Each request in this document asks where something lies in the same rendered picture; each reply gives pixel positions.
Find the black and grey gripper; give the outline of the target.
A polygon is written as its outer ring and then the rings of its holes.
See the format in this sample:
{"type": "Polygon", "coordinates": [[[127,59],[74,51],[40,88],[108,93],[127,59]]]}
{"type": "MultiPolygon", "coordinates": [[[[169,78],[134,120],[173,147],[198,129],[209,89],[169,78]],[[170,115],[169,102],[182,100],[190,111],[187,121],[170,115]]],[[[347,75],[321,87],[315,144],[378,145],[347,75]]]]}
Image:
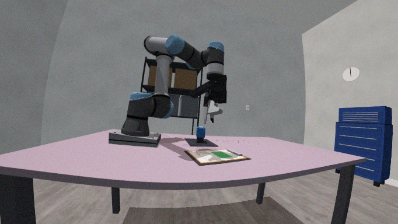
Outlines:
{"type": "Polygon", "coordinates": [[[218,108],[218,104],[226,103],[226,75],[220,73],[209,73],[208,80],[213,81],[213,85],[206,88],[203,105],[203,122],[206,124],[207,115],[210,114],[210,119],[214,123],[214,115],[222,114],[222,110],[218,108]],[[217,82],[216,82],[217,79],[217,82]],[[220,98],[221,96],[221,98],[220,98]]]}

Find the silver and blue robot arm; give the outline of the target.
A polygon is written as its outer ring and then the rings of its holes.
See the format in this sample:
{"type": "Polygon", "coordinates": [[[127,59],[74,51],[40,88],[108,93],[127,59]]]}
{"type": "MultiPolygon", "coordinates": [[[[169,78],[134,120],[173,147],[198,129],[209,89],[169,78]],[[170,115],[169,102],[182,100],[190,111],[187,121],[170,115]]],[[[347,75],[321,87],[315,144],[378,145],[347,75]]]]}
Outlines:
{"type": "Polygon", "coordinates": [[[207,50],[199,52],[181,37],[173,34],[169,38],[148,36],[144,40],[144,47],[147,52],[156,56],[158,62],[155,94],[131,94],[127,118],[121,129],[122,134],[136,137],[149,136],[148,117],[169,118],[173,112],[174,105],[168,95],[168,86],[170,64],[176,56],[186,61],[190,69],[207,67],[207,75],[224,74],[224,45],[221,42],[212,41],[207,50]]]}

